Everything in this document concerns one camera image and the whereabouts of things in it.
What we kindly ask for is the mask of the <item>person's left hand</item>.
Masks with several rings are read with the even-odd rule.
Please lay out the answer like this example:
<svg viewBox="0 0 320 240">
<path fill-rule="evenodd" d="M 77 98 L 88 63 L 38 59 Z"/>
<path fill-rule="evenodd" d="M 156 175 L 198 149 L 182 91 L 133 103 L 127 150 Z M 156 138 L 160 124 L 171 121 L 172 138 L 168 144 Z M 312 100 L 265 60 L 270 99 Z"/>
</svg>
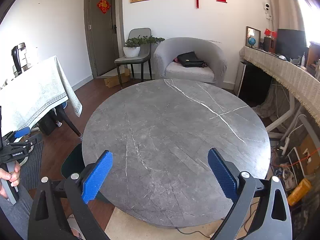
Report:
<svg viewBox="0 0 320 240">
<path fill-rule="evenodd" d="M 20 164 L 15 161 L 14 172 L 10 173 L 0 168 L 0 178 L 10 182 L 12 187 L 18 186 L 20 183 Z"/>
</svg>

